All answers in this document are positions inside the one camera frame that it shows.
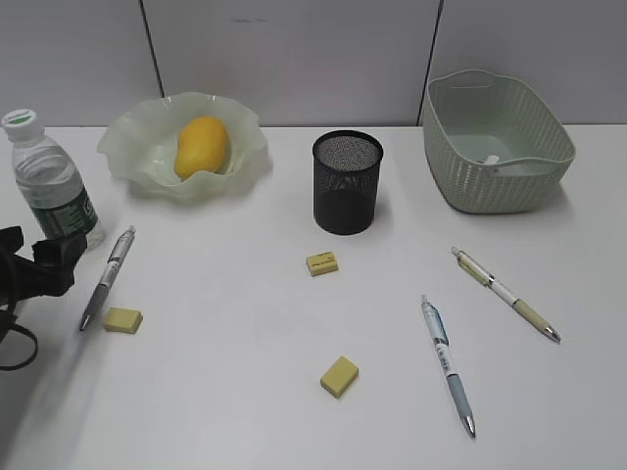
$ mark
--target yellow eraser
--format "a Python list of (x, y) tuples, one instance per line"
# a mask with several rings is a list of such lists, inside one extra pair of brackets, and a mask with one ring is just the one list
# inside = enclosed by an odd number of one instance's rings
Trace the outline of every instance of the yellow eraser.
[(339, 399), (358, 375), (360, 375), (359, 368), (341, 355), (322, 376), (320, 384), (329, 394)]
[(105, 330), (134, 335), (142, 319), (143, 316), (139, 310), (111, 307), (105, 318)]
[(331, 252), (307, 257), (307, 267), (310, 269), (312, 276), (326, 274), (327, 272), (337, 271), (338, 269), (335, 255)]

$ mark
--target woven basket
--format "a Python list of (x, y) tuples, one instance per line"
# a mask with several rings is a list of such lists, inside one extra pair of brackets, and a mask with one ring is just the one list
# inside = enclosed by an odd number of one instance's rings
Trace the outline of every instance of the woven basket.
[(470, 213), (538, 207), (575, 156), (562, 125), (526, 83), (483, 70), (429, 82), (424, 150), (445, 199)]

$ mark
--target white pen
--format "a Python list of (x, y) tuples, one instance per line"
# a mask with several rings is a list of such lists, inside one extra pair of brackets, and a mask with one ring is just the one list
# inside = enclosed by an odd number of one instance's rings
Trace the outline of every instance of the white pen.
[(561, 337), (547, 320), (540, 316), (540, 314), (531, 308), (526, 302), (517, 297), (501, 281), (483, 268), (481, 264), (472, 259), (462, 250), (458, 250), (455, 247), (451, 248), (451, 253), (453, 253), (453, 256), (458, 259), (458, 264), (461, 269), (479, 281), (482, 286), (487, 287), (499, 296), (506, 304), (513, 308), (514, 311), (531, 323), (540, 333), (556, 343), (561, 342)]
[(472, 417), (472, 410), (468, 404), (466, 393), (461, 384), (458, 372), (453, 366), (453, 360), (449, 353), (449, 337), (444, 329), (442, 318), (438, 309), (427, 301), (426, 296), (422, 296), (422, 313), (424, 314), (424, 321), (427, 323), (431, 339), (435, 346), (435, 351), (440, 359), (442, 370), (447, 377), (447, 383), (449, 384), (449, 390), (451, 396), (455, 402), (455, 407), (458, 409), (459, 419), (463, 423), (463, 427), (471, 438), (477, 437), (477, 432), (474, 426), (474, 418)]
[(102, 273), (100, 281), (98, 281), (98, 285), (96, 289), (94, 289), (94, 293), (91, 295), (91, 299), (89, 299), (89, 303), (85, 308), (85, 312), (80, 318), (80, 324), (78, 325), (80, 331), (84, 331), (87, 326), (89, 326), (89, 323), (95, 318), (109, 296), (111, 286), (114, 285), (116, 277), (118, 277), (118, 271), (120, 271), (124, 263), (124, 259), (128, 254), (128, 250), (130, 250), (130, 246), (133, 244), (133, 240), (135, 240), (135, 227), (131, 225), (120, 235), (109, 255), (105, 272)]

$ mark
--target yellow mango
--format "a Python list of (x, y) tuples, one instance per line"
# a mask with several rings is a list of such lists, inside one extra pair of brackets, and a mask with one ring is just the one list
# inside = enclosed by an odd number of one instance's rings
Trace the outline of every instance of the yellow mango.
[(196, 171), (216, 172), (226, 159), (228, 133), (216, 117), (192, 120), (178, 134), (178, 152), (174, 171), (184, 181)]

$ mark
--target green label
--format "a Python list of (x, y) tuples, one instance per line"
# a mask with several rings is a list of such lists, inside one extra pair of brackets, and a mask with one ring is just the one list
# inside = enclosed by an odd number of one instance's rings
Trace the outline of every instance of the green label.
[(49, 240), (75, 232), (84, 232), (86, 235), (98, 221), (98, 215), (91, 206), (85, 188), (82, 188), (80, 194), (67, 204), (52, 209), (31, 208), (31, 210)]

